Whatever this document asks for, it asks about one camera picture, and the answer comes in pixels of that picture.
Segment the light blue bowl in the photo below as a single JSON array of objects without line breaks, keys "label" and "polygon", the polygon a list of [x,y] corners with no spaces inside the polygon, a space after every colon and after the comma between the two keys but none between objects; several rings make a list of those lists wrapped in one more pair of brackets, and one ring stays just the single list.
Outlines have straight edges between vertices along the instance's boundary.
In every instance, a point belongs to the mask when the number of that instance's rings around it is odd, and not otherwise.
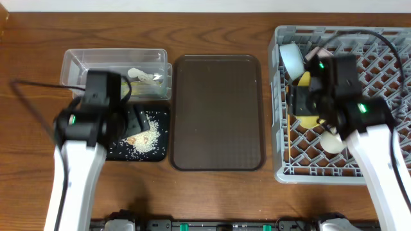
[{"label": "light blue bowl", "polygon": [[291,81],[304,74],[304,58],[297,44],[282,45],[279,52]]}]

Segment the green snack wrapper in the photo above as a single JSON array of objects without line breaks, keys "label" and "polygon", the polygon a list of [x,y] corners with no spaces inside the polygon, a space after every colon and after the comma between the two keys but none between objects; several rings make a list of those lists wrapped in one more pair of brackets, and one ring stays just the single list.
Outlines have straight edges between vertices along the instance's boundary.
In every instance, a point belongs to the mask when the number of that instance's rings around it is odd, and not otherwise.
[{"label": "green snack wrapper", "polygon": [[166,94],[166,87],[159,82],[147,84],[141,81],[134,81],[131,83],[132,97],[162,97]]}]

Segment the white tissue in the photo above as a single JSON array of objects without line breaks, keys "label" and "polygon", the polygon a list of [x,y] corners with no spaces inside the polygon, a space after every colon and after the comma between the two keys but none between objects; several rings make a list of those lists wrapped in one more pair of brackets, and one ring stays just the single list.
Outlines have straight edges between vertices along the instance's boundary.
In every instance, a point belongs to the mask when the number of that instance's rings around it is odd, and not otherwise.
[{"label": "white tissue", "polygon": [[161,75],[148,74],[134,67],[128,70],[127,77],[134,85],[160,85],[163,82]]}]

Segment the yellow plate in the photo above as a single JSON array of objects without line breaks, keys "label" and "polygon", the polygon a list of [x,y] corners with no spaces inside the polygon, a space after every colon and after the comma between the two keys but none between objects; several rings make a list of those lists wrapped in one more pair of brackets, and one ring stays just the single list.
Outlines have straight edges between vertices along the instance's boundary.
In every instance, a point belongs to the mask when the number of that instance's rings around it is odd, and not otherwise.
[{"label": "yellow plate", "polygon": [[[310,84],[311,75],[306,71],[300,78],[297,86],[298,87],[308,87]],[[312,129],[320,124],[324,123],[325,120],[320,119],[319,116],[295,116],[299,121],[300,125],[305,129]]]}]

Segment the white cup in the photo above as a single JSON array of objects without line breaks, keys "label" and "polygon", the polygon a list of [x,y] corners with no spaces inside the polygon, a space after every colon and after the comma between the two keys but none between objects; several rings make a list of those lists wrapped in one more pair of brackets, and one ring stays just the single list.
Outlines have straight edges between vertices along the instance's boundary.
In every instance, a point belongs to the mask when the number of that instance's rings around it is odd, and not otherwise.
[{"label": "white cup", "polygon": [[324,131],[320,136],[320,145],[323,150],[331,153],[341,153],[346,148],[346,143],[341,140],[336,128],[331,128],[329,132]]}]

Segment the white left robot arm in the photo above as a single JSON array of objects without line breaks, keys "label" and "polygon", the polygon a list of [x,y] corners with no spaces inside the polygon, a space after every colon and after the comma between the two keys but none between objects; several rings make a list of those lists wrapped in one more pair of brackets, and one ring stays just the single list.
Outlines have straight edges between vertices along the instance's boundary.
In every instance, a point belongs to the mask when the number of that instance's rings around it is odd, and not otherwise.
[{"label": "white left robot arm", "polygon": [[93,107],[77,97],[57,115],[54,125],[55,170],[44,228],[88,230],[108,149],[126,136],[147,131],[144,106],[119,102]]}]

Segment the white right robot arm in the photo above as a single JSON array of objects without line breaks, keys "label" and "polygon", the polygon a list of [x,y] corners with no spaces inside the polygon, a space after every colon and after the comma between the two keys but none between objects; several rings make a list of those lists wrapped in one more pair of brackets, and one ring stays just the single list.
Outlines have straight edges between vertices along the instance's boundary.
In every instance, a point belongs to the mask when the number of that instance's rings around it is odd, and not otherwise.
[{"label": "white right robot arm", "polygon": [[286,98],[293,115],[314,116],[322,122],[324,151],[349,150],[365,179],[381,229],[410,230],[410,174],[386,102],[365,98],[358,83],[291,86]]}]

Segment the white bowl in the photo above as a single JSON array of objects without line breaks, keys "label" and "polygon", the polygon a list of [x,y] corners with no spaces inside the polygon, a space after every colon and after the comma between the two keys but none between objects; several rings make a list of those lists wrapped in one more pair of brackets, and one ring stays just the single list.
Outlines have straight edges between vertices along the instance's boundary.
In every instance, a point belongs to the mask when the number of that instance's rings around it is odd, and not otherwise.
[{"label": "white bowl", "polygon": [[316,47],[312,49],[306,56],[305,59],[307,61],[310,61],[314,56],[318,56],[319,58],[324,58],[328,56],[333,56],[333,54],[328,51],[327,49],[324,49],[323,47]]}]

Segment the wooden chopstick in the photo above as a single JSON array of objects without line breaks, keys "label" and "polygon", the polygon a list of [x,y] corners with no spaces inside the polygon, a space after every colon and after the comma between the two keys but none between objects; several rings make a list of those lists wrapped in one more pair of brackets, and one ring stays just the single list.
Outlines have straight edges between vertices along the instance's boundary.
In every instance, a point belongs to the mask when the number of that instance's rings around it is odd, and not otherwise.
[{"label": "wooden chopstick", "polygon": [[[286,102],[288,102],[287,97],[288,97],[288,91],[289,91],[289,86],[286,87]],[[288,143],[288,160],[291,159],[291,135],[290,135],[290,115],[288,113],[288,106],[287,106],[287,143]]]}]

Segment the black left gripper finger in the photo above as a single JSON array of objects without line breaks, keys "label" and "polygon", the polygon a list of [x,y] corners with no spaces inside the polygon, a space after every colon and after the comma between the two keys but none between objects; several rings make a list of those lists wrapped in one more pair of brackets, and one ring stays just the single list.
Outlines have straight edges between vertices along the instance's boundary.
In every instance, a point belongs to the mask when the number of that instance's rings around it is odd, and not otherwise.
[{"label": "black left gripper finger", "polygon": [[144,107],[140,104],[135,104],[134,110],[136,112],[137,121],[139,123],[141,131],[148,131],[150,129],[150,124],[148,122]]},{"label": "black left gripper finger", "polygon": [[139,117],[132,105],[127,107],[127,130],[125,132],[125,138],[131,137],[141,133],[141,126],[139,124]]}]

